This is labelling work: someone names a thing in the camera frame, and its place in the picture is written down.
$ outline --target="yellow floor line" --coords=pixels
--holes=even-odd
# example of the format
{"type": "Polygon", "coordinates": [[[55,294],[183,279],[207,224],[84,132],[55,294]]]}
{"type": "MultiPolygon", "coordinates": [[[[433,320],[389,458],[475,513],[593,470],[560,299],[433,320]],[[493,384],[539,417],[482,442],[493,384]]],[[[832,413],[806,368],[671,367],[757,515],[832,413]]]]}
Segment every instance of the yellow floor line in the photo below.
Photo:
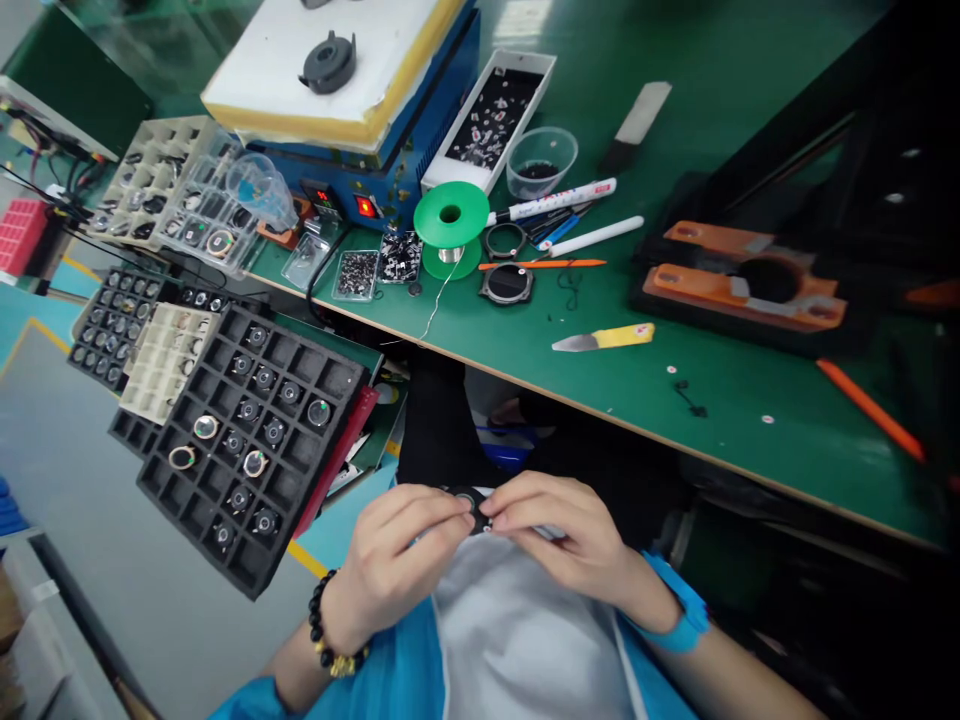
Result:
{"type": "Polygon", "coordinates": [[[327,569],[323,564],[317,562],[313,556],[303,548],[303,545],[300,545],[296,540],[290,541],[290,544],[287,545],[287,552],[293,555],[300,561],[301,565],[317,577],[322,578],[327,574],[327,569]]]}
{"type": "Polygon", "coordinates": [[[7,369],[13,364],[13,359],[17,356],[17,353],[20,352],[20,347],[23,345],[23,341],[26,340],[27,333],[30,332],[31,329],[39,330],[50,342],[60,348],[64,355],[70,352],[70,346],[58,338],[50,328],[34,317],[29,318],[23,326],[23,330],[20,331],[20,337],[17,338],[17,342],[7,356],[7,361],[3,364],[3,367],[0,368],[0,382],[3,381],[4,375],[7,374],[7,369]]]}
{"type": "Polygon", "coordinates": [[[97,274],[96,274],[93,270],[91,270],[90,268],[88,268],[88,267],[87,267],[86,265],[84,265],[83,263],[78,263],[76,260],[74,260],[74,259],[71,258],[71,257],[67,257],[66,255],[64,255],[62,262],[65,262],[67,265],[69,265],[70,267],[72,267],[74,270],[77,270],[78,272],[82,272],[84,275],[86,275],[86,276],[87,276],[88,278],[90,278],[91,280],[96,280],[98,285],[103,282],[103,279],[100,278],[100,277],[98,277],[97,274]]]}

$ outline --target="black bead bracelet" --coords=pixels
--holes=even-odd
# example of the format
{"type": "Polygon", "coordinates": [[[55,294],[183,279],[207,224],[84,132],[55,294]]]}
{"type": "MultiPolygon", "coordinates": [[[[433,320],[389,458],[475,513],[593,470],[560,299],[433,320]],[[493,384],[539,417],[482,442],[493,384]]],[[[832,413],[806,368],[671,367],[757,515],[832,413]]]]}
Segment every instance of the black bead bracelet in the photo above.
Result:
{"type": "Polygon", "coordinates": [[[320,667],[329,669],[331,677],[349,677],[356,674],[363,667],[364,661],[370,655],[370,646],[365,645],[359,652],[353,656],[337,655],[334,650],[327,646],[323,638],[323,615],[320,612],[320,599],[323,597],[323,591],[327,584],[337,574],[336,570],[331,570],[320,580],[320,584],[314,588],[313,597],[307,604],[307,610],[310,615],[310,641],[313,642],[317,655],[320,656],[320,667]]]}

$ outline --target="blue wristband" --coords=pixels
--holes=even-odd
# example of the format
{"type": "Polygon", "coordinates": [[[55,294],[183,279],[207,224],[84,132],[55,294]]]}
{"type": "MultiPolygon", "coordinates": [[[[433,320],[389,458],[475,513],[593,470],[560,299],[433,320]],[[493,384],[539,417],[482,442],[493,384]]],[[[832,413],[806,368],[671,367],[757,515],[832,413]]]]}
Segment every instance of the blue wristband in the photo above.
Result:
{"type": "Polygon", "coordinates": [[[637,627],[635,623],[634,627],[647,642],[653,643],[664,650],[674,653],[691,652],[700,641],[700,636],[710,629],[707,604],[662,557],[651,555],[646,551],[643,552],[643,557],[650,563],[650,566],[666,586],[677,596],[684,612],[677,626],[664,635],[647,632],[637,627]]]}

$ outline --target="orange pen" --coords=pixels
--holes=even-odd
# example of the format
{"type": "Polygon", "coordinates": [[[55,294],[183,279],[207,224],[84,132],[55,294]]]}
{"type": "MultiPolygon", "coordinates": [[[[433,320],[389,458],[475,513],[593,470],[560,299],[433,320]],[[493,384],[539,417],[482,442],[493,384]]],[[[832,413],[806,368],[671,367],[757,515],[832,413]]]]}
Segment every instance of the orange pen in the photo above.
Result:
{"type": "Polygon", "coordinates": [[[891,440],[903,448],[904,452],[917,462],[926,462],[926,455],[924,455],[920,441],[907,432],[903,425],[890,417],[890,414],[887,413],[886,410],[877,405],[873,398],[867,395],[859,385],[850,379],[849,375],[829,360],[824,360],[823,358],[817,360],[817,366],[833,381],[834,385],[843,391],[844,395],[850,398],[858,408],[867,414],[867,417],[879,425],[880,429],[889,435],[891,440]]]}
{"type": "MultiPolygon", "coordinates": [[[[516,263],[520,267],[531,268],[536,270],[537,268],[565,268],[565,267],[599,267],[600,265],[606,265],[606,260],[543,260],[537,262],[536,260],[531,262],[516,263]]],[[[497,263],[480,263],[480,270],[493,270],[497,267],[497,263]]]]}

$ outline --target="blue machine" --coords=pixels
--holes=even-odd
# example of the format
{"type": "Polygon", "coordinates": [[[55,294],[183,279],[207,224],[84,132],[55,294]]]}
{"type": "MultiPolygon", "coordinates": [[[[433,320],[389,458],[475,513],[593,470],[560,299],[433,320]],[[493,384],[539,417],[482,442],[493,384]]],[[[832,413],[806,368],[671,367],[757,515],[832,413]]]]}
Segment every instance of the blue machine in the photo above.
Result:
{"type": "Polygon", "coordinates": [[[480,11],[468,2],[434,56],[417,94],[373,155],[294,143],[253,142],[287,184],[321,214],[381,232],[409,230],[420,178],[477,80],[480,11]]]}

